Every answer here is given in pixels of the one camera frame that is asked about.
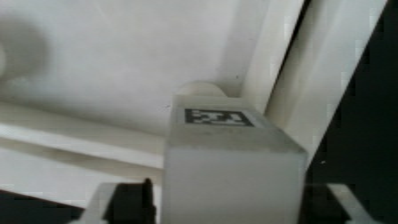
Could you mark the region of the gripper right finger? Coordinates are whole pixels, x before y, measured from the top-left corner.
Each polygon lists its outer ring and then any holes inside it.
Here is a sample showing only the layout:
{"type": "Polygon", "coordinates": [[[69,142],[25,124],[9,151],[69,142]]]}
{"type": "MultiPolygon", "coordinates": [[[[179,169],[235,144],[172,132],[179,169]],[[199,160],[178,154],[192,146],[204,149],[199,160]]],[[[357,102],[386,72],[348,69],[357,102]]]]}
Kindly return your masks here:
{"type": "Polygon", "coordinates": [[[306,186],[304,224],[371,224],[371,216],[345,184],[306,186]]]}

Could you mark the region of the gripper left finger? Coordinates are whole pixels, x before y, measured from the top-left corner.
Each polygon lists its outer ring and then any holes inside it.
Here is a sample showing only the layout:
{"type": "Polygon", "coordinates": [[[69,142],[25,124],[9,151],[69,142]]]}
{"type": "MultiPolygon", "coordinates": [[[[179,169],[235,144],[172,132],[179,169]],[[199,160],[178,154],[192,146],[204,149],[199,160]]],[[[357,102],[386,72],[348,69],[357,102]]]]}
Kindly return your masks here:
{"type": "Polygon", "coordinates": [[[103,183],[76,224],[156,224],[153,182],[103,183]]]}

